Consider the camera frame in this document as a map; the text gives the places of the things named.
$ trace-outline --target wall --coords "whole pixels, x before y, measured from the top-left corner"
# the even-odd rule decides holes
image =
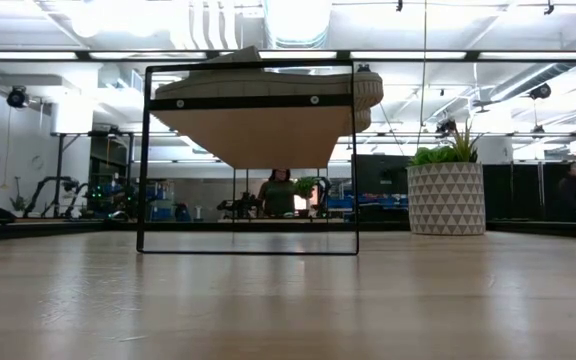
[[[57,139],[50,136],[50,127],[49,116],[40,123],[38,111],[11,109],[0,96],[0,207],[12,210],[9,198],[17,195],[15,176],[20,177],[21,196],[30,198],[37,182],[55,173]],[[54,185],[46,186],[37,209],[43,209],[53,195]]]

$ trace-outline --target white geometric planter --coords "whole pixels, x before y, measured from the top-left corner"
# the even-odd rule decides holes
[[[408,215],[415,234],[481,235],[486,231],[481,164],[408,168]]]

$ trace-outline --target computer screen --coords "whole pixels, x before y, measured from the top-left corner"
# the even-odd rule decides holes
[[[407,194],[408,156],[357,155],[353,166],[357,167],[357,190],[359,194]]]

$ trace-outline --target fluorescent light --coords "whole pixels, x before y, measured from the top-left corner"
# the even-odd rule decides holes
[[[72,51],[0,51],[0,60],[76,60]]]
[[[150,137],[169,137],[169,138],[173,138],[173,137],[177,137],[176,134],[173,133],[150,133]]]
[[[141,160],[133,161],[135,164],[141,163]],[[213,164],[221,162],[217,159],[187,159],[187,160],[148,160],[148,164]]]
[[[153,82],[175,82],[180,81],[181,77],[174,75],[153,75]]]
[[[426,59],[463,59],[466,56],[464,51],[427,51]],[[362,59],[384,59],[398,60],[411,59],[419,60],[424,58],[423,51],[353,51],[350,58],[355,60]]]
[[[260,51],[262,59],[334,59],[336,51]]]
[[[514,60],[514,59],[527,59],[527,60],[548,60],[548,59],[564,59],[576,60],[576,51],[573,52],[483,52],[479,55],[479,59],[483,60]]]
[[[121,51],[94,51],[90,57],[96,60],[204,60],[205,52],[121,52]]]
[[[140,164],[141,160],[135,160],[133,162]],[[148,164],[172,164],[172,160],[148,160]]]
[[[201,146],[197,145],[196,142],[192,141],[192,140],[190,139],[190,137],[188,137],[188,136],[186,136],[186,135],[181,135],[181,136],[179,136],[179,140],[183,141],[184,143],[186,143],[188,146],[190,146],[190,147],[193,148],[193,149],[203,150],[203,149],[201,148]]]
[[[220,162],[216,159],[188,159],[188,160],[175,160],[177,163],[187,163],[187,164],[210,164]]]

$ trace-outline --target ceiling duct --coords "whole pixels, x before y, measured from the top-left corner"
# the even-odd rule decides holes
[[[318,49],[328,37],[332,0],[264,0],[266,41],[272,49]]]
[[[116,64],[105,64],[97,74],[98,88],[143,91],[143,78],[135,70],[126,71]]]
[[[571,46],[571,48],[576,49],[576,42]],[[490,101],[486,101],[482,98],[481,104],[487,105],[510,100],[516,96],[529,92],[530,90],[572,70],[575,67],[575,62],[555,63],[547,66],[532,66],[505,83],[493,88],[490,92]]]

